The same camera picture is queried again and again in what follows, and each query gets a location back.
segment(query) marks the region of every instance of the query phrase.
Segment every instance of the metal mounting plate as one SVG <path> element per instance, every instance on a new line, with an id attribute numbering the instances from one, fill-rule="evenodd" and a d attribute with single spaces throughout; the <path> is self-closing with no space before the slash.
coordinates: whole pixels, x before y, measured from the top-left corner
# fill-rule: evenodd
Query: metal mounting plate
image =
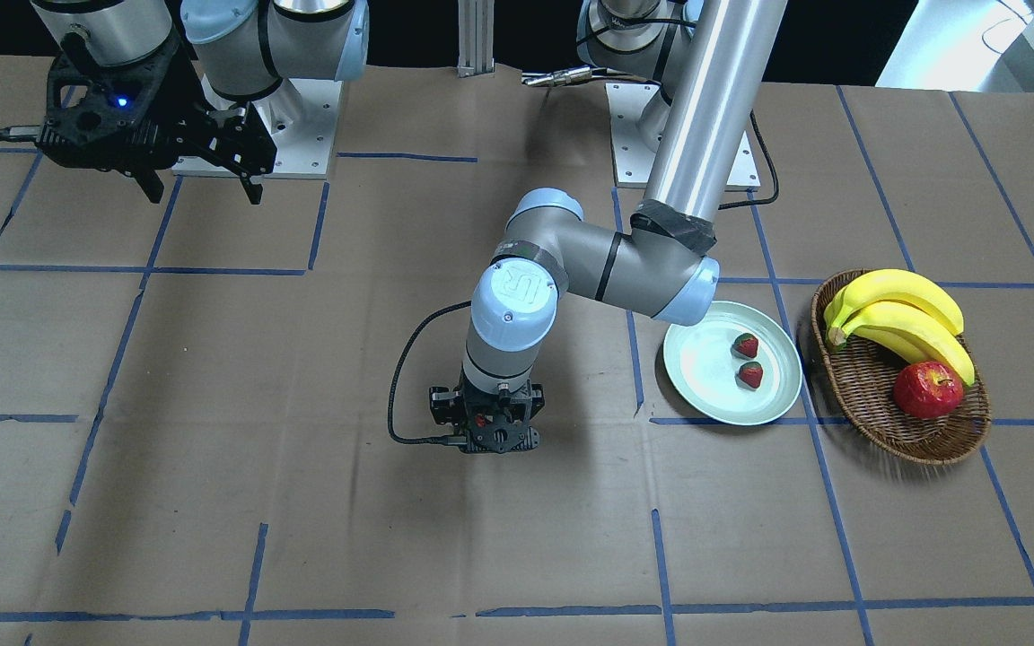
<path id="1" fill-rule="evenodd" d="M 612 158 L 614 158 L 615 183 L 620 188 L 644 188 L 649 183 L 652 159 L 657 153 L 644 143 L 643 135 L 636 128 L 645 103 L 657 94 L 656 85 L 643 83 L 607 83 L 604 91 L 609 97 L 609 119 L 612 122 Z M 752 158 L 752 147 L 748 133 L 741 135 L 736 159 L 729 173 L 726 191 L 747 191 L 760 188 L 756 160 Z"/>
<path id="2" fill-rule="evenodd" d="M 325 180 L 333 158 L 333 139 L 337 133 L 342 83 L 316 79 L 292 79 L 291 83 L 303 97 L 304 116 L 293 126 L 274 133 L 274 143 L 278 146 L 274 173 L 263 177 L 277 180 Z M 235 177 L 235 174 L 224 167 L 189 156 L 178 160 L 174 165 L 174 174 Z"/>

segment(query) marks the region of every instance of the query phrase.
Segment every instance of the red apple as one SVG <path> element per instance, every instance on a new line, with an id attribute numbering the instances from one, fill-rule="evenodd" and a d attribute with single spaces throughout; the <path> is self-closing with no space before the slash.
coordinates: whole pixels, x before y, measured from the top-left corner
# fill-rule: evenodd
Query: red apple
<path id="1" fill-rule="evenodd" d="M 964 382 L 947 365 L 921 361 L 900 371 L 891 394 L 904 412 L 929 420 L 952 412 L 964 401 Z"/>

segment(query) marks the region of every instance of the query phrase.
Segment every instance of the white plate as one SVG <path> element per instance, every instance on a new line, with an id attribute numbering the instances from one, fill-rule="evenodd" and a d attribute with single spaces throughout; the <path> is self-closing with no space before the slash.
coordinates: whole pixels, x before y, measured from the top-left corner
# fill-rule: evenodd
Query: white plate
<path id="1" fill-rule="evenodd" d="M 756 359 L 731 351 L 731 344 L 744 332 L 759 340 Z M 755 391 L 736 377 L 746 361 L 764 368 Z M 681 397 L 727 425 L 766 425 L 780 418 L 799 397 L 803 377 L 799 355 L 783 328 L 750 306 L 721 300 L 697 326 L 669 327 L 664 365 Z"/>

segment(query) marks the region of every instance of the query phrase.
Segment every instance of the dark background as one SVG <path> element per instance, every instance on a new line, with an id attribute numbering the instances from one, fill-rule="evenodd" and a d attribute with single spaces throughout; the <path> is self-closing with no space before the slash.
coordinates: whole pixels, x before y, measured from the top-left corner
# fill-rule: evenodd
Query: dark background
<path id="1" fill-rule="evenodd" d="M 181 0 L 165 0 L 177 20 Z M 493 55 L 528 71 L 578 65 L 582 0 L 496 0 Z M 789 0 L 765 81 L 875 85 L 916 0 Z M 452 66 L 456 0 L 370 0 L 371 65 Z M 0 54 L 53 55 L 25 0 L 0 0 Z"/>

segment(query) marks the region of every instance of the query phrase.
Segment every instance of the bunch of bananas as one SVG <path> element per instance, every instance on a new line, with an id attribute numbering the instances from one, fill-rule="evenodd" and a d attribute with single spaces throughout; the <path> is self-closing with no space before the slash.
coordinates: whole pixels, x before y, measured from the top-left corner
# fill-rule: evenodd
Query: bunch of bananas
<path id="1" fill-rule="evenodd" d="M 976 367 L 955 335 L 964 332 L 964 313 L 955 300 L 923 275 L 903 269 L 879 269 L 859 275 L 825 307 L 827 339 L 842 346 L 856 335 L 903 357 L 909 364 L 939 361 L 965 384 L 976 382 Z"/>

